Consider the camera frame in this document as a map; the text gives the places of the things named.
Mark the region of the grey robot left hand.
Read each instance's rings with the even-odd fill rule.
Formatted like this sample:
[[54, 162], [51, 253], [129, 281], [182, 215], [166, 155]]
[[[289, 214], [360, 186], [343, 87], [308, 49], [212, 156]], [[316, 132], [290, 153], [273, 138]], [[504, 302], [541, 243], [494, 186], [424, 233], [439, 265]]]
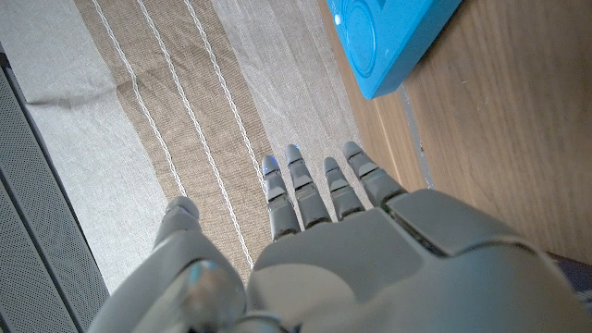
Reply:
[[298, 147], [262, 161], [272, 241], [247, 281], [208, 240], [192, 200], [172, 200], [150, 256], [93, 332], [587, 332], [591, 314], [551, 257], [443, 192], [406, 191], [356, 143], [326, 207]]

